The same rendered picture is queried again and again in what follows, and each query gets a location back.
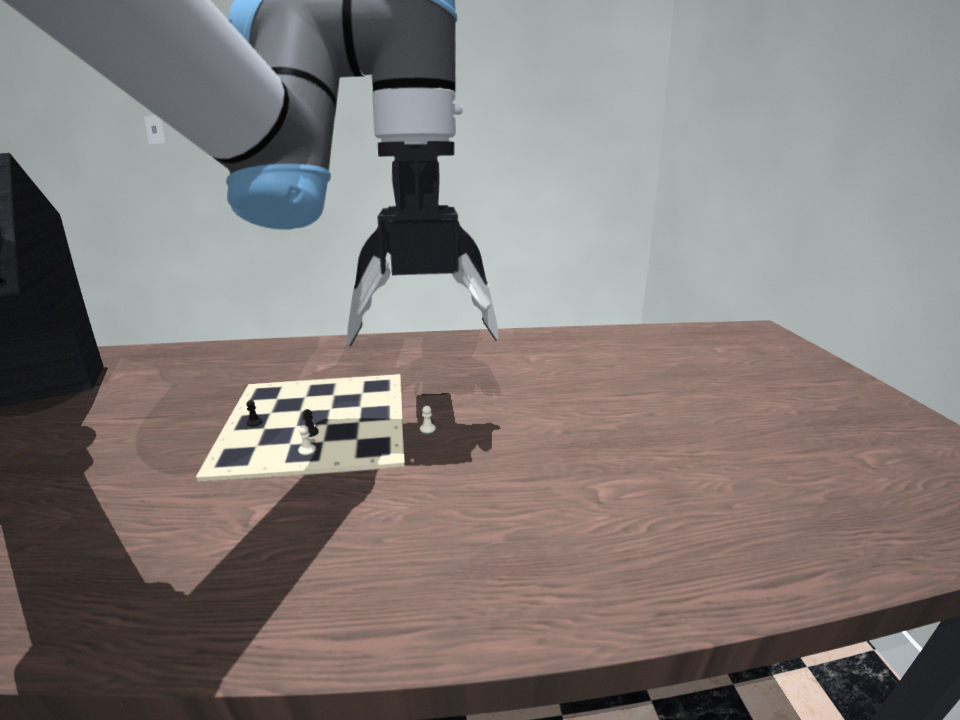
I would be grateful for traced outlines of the white chess pawn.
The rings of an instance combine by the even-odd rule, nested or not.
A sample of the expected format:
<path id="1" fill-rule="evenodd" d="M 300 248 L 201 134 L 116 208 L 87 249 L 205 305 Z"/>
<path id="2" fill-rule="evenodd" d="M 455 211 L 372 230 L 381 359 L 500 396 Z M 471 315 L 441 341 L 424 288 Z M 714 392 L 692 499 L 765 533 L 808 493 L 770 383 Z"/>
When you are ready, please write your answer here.
<path id="1" fill-rule="evenodd" d="M 425 434 L 433 433 L 436 430 L 436 427 L 431 422 L 431 418 L 430 418 L 432 416 L 431 408 L 429 406 L 424 406 L 422 411 L 423 411 L 422 416 L 424 417 L 424 422 L 420 426 L 420 431 Z"/>
<path id="2" fill-rule="evenodd" d="M 299 437 L 302 438 L 302 445 L 299 448 L 299 454 L 301 455 L 311 455 L 316 451 L 315 445 L 311 444 L 309 440 L 310 433 L 307 426 L 303 425 L 299 428 Z"/>

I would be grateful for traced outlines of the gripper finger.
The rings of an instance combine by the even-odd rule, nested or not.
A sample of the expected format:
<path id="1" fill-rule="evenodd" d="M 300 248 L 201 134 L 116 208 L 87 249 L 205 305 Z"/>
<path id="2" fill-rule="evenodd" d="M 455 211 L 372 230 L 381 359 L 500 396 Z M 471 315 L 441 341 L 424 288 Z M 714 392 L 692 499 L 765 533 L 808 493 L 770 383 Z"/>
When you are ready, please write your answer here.
<path id="1" fill-rule="evenodd" d="M 472 237 L 460 226 L 458 221 L 459 274 L 452 274 L 457 283 L 464 285 L 472 297 L 473 305 L 482 312 L 482 321 L 495 340 L 498 340 L 498 326 L 492 298 L 486 280 L 481 253 Z M 465 282 L 466 284 L 465 284 Z M 468 288 L 468 287 L 470 288 Z M 478 299 L 477 300 L 475 299 Z M 479 305 L 482 305 L 481 306 Z M 484 312 L 483 311 L 486 311 Z"/>
<path id="2" fill-rule="evenodd" d="M 390 277 L 389 264 L 390 263 L 386 261 L 385 274 L 381 274 L 379 235 L 377 227 L 376 231 L 365 242 L 358 258 L 356 280 L 353 288 L 347 329 L 348 346 L 350 347 L 362 328 L 363 315 L 371 307 L 372 295 L 378 288 L 385 285 Z"/>

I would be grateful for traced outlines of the black and cream chessboard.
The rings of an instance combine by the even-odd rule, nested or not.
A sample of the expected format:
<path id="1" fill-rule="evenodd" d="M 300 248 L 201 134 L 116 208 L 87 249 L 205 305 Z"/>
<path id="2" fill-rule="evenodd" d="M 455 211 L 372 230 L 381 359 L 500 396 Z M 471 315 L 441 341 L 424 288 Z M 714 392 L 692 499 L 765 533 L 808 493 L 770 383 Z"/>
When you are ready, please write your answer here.
<path id="1" fill-rule="evenodd" d="M 246 402 L 262 424 L 247 426 Z M 299 454 L 310 409 L 316 451 Z M 197 481 L 404 467 L 400 375 L 249 384 Z"/>

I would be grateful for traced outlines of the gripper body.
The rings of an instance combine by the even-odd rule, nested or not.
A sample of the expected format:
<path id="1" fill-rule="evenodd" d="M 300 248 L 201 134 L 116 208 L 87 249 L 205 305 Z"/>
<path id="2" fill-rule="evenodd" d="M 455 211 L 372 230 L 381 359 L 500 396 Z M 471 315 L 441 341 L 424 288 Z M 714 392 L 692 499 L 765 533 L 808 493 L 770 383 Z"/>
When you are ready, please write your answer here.
<path id="1" fill-rule="evenodd" d="M 454 142 L 396 144 L 404 141 L 378 142 L 378 157 L 395 159 L 398 206 L 398 213 L 397 206 L 389 206 L 377 216 L 381 274 L 386 271 L 385 249 L 391 253 L 392 275 L 459 272 L 458 213 L 454 207 L 438 205 L 437 186 L 437 157 L 454 156 Z"/>

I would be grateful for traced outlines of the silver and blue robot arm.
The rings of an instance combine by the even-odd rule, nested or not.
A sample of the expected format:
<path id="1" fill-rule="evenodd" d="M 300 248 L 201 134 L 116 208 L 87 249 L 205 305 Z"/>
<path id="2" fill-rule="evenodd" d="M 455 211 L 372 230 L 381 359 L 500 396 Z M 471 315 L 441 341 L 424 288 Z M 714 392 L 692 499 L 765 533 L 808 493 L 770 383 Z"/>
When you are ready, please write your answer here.
<path id="1" fill-rule="evenodd" d="M 228 20 L 210 0 L 3 1 L 225 166 L 265 228 L 321 216 L 341 77 L 372 75 L 381 142 L 449 141 L 463 112 L 455 0 L 235 0 Z"/>

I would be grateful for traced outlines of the black pawn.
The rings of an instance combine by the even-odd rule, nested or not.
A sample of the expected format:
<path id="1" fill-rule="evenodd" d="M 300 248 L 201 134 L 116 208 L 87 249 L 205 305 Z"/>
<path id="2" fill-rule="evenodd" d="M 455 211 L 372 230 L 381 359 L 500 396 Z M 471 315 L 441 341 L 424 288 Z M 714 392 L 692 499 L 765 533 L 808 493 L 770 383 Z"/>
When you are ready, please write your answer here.
<path id="1" fill-rule="evenodd" d="M 303 417 L 303 420 L 305 420 L 305 426 L 307 426 L 308 429 L 309 429 L 309 431 L 308 431 L 308 432 L 310 433 L 310 436 L 309 436 L 309 437 L 316 436 L 316 435 L 319 433 L 319 431 L 318 431 L 318 428 L 316 428 L 316 427 L 313 425 L 313 422 L 312 422 L 313 416 L 312 416 L 311 410 L 310 410 L 310 409 L 305 409 L 305 410 L 303 411 L 303 416 L 304 416 L 304 417 Z"/>
<path id="2" fill-rule="evenodd" d="M 262 419 L 257 416 L 257 413 L 255 411 L 256 409 L 255 402 L 253 400 L 248 400 L 246 402 L 246 406 L 247 406 L 247 411 L 249 411 L 249 419 L 247 421 L 247 426 L 256 427 L 262 424 Z"/>

